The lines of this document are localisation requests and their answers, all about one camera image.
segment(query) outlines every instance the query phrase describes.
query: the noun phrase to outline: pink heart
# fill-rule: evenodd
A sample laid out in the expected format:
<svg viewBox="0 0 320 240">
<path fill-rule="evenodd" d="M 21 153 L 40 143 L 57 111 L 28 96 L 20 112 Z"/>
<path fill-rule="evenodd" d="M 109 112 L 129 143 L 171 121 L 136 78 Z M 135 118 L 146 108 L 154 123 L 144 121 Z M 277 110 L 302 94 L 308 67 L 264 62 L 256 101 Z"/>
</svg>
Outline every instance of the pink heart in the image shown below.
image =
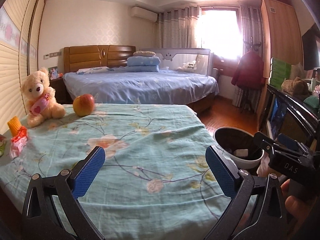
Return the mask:
<svg viewBox="0 0 320 240">
<path fill-rule="evenodd" d="M 41 111 L 41 108 L 40 108 L 39 106 L 37 106 L 37 107 L 34 109 L 34 111 L 35 111 L 37 114 L 39 114 L 40 111 Z"/>
</svg>

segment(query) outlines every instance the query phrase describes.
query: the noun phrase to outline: teddy bear's leg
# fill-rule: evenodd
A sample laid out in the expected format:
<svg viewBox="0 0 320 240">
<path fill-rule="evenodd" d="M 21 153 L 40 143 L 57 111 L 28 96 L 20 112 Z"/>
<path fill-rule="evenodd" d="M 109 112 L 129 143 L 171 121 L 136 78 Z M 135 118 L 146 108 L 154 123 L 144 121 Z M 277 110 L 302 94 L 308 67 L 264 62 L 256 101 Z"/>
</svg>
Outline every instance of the teddy bear's leg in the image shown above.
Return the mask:
<svg viewBox="0 0 320 240">
<path fill-rule="evenodd" d="M 41 114 L 38 114 L 38 115 L 29 114 L 27 118 L 28 125 L 30 127 L 36 127 L 41 123 L 43 123 L 44 120 L 45 118 Z"/>
<path fill-rule="evenodd" d="M 66 114 L 66 110 L 64 109 L 63 105 L 56 104 L 52 110 L 52 117 L 55 119 L 59 119 L 64 117 Z"/>
</svg>

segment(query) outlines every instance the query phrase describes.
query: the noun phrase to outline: trash can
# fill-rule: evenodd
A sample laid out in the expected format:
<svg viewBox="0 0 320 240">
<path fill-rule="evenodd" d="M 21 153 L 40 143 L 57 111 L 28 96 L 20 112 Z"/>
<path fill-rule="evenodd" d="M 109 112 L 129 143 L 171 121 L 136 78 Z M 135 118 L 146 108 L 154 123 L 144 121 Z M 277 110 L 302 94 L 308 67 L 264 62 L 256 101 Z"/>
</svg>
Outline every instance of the trash can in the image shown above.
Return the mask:
<svg viewBox="0 0 320 240">
<path fill-rule="evenodd" d="M 221 127 L 215 130 L 213 138 L 235 162 L 238 169 L 253 169 L 259 166 L 263 150 L 253 143 L 253 135 L 234 127 Z M 236 157 L 235 150 L 248 149 L 247 157 Z"/>
</svg>

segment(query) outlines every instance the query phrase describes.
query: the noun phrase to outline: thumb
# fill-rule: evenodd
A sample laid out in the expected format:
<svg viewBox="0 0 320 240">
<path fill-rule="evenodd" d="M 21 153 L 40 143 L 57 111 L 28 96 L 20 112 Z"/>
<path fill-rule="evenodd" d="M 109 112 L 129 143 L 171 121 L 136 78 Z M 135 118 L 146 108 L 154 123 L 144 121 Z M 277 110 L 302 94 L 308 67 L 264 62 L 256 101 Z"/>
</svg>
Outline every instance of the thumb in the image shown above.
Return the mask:
<svg viewBox="0 0 320 240">
<path fill-rule="evenodd" d="M 311 207 L 306 205 L 302 200 L 289 196 L 285 201 L 285 207 L 288 212 L 293 215 L 296 220 L 303 223 L 310 213 Z"/>
</svg>

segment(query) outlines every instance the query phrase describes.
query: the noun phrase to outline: wooden headboard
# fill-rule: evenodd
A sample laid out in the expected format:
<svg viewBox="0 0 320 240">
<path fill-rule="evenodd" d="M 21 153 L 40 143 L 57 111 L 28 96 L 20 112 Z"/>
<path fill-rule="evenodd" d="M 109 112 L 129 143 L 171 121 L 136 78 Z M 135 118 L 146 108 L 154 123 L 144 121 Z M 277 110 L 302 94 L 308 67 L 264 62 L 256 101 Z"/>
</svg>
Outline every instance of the wooden headboard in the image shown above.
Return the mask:
<svg viewBox="0 0 320 240">
<path fill-rule="evenodd" d="M 136 51 L 134 46 L 89 45 L 65 47 L 64 72 L 77 72 L 82 68 L 126 66 L 128 57 Z"/>
</svg>

